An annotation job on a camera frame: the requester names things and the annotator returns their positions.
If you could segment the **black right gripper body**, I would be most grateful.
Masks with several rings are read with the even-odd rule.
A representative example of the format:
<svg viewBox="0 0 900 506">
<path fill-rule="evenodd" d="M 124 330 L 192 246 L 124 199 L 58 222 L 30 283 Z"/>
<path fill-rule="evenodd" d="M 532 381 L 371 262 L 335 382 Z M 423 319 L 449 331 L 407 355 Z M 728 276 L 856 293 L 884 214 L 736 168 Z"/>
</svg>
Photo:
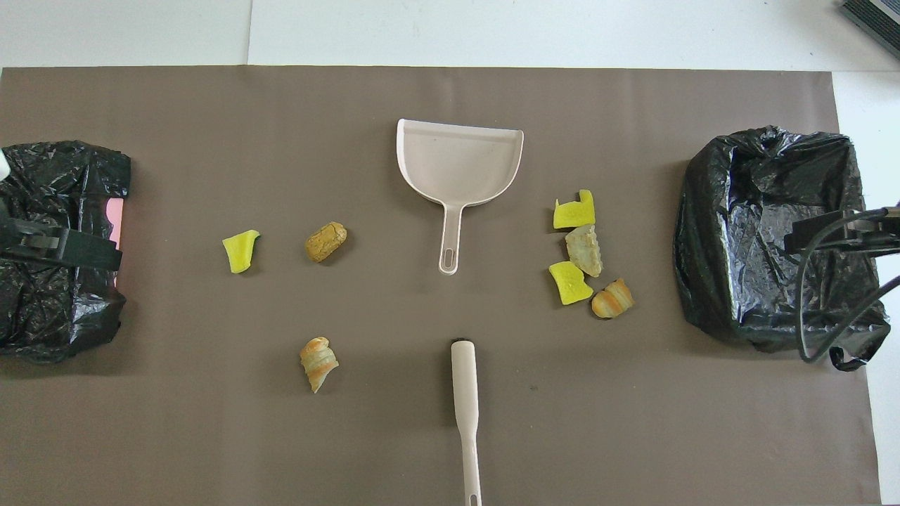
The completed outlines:
<svg viewBox="0 0 900 506">
<path fill-rule="evenodd" d="M 851 248 L 863 252 L 899 251 L 899 205 L 855 212 L 847 226 Z"/>
</svg>

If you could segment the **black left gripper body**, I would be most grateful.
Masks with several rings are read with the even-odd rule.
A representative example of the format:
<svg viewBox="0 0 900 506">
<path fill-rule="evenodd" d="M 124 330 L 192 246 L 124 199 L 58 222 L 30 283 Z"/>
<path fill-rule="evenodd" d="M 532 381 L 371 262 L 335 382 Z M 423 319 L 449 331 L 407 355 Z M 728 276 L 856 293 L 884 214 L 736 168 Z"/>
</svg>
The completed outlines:
<svg viewBox="0 0 900 506">
<path fill-rule="evenodd" d="M 2 217 L 1 256 L 4 259 L 55 259 L 62 230 L 41 223 Z"/>
</svg>

